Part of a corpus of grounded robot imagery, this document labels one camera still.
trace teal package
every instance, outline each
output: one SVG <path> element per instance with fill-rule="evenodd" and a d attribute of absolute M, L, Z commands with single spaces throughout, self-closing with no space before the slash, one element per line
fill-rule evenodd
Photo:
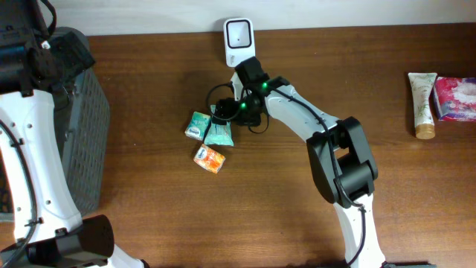
<path fill-rule="evenodd" d="M 192 121 L 190 121 L 187 130 L 185 130 L 185 135 L 189 138 L 203 141 L 205 131 L 207 131 L 210 121 L 211 119 L 209 115 L 204 115 L 200 112 L 194 112 Z"/>
<path fill-rule="evenodd" d="M 211 105 L 211 112 L 215 112 L 215 106 Z M 234 146 L 233 139 L 231 139 L 231 122 L 226 125 L 218 125 L 212 123 L 205 137 L 205 145 L 228 145 Z"/>

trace wooden table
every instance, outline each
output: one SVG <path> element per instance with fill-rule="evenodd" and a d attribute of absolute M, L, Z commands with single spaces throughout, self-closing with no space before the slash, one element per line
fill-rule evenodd
<path fill-rule="evenodd" d="M 406 72 L 476 76 L 476 24 L 255 33 L 257 55 L 308 101 L 364 126 L 379 178 L 374 215 L 390 262 L 476 265 L 476 124 L 437 122 L 414 137 Z M 112 121 L 100 211 L 117 243 L 151 267 L 284 267 L 341 260 L 334 208 L 316 190 L 305 144 L 273 120 L 233 127 L 218 175 L 184 135 L 205 95 L 230 79 L 222 33 L 89 38 Z M 12 243 L 0 225 L 0 247 Z"/>

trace black mesh basket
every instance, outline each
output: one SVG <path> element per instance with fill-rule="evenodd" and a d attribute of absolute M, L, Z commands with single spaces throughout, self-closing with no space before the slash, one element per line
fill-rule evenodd
<path fill-rule="evenodd" d="M 72 28 L 58 28 L 53 39 L 70 32 L 89 48 L 86 37 Z M 64 87 L 63 93 L 53 94 L 55 109 L 59 107 L 54 113 L 54 131 L 69 191 L 84 216 L 99 206 L 110 121 L 109 104 L 92 68 Z M 12 221 L 13 205 L 1 165 L 2 162 L 0 221 Z"/>

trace snack packet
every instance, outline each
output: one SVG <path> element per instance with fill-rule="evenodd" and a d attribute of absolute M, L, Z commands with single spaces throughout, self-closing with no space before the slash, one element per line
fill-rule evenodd
<path fill-rule="evenodd" d="M 440 120 L 476 122 L 476 78 L 438 77 L 433 98 Z"/>
<path fill-rule="evenodd" d="M 187 130 L 185 130 L 185 135 L 189 138 L 203 141 L 203 138 L 205 137 L 205 131 L 207 131 L 210 121 L 211 119 L 209 115 L 204 115 L 200 112 L 194 112 Z"/>
<path fill-rule="evenodd" d="M 200 167 L 217 174 L 223 166 L 225 157 L 215 150 L 210 149 L 207 145 L 202 144 L 199 151 L 196 152 L 193 161 L 199 164 Z"/>
<path fill-rule="evenodd" d="M 215 112 L 214 105 L 210 105 L 210 109 L 211 112 Z M 205 144 L 234 146 L 233 139 L 231 139 L 231 122 L 227 122 L 226 125 L 214 124 L 212 122 L 205 137 Z"/>

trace cream tube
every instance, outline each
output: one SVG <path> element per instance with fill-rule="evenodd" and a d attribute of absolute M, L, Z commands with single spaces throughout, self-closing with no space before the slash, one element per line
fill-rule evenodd
<path fill-rule="evenodd" d="M 408 73 L 408 78 L 410 79 L 411 93 L 414 96 L 416 137 L 421 139 L 433 138 L 435 136 L 434 122 L 429 98 L 437 74 Z"/>

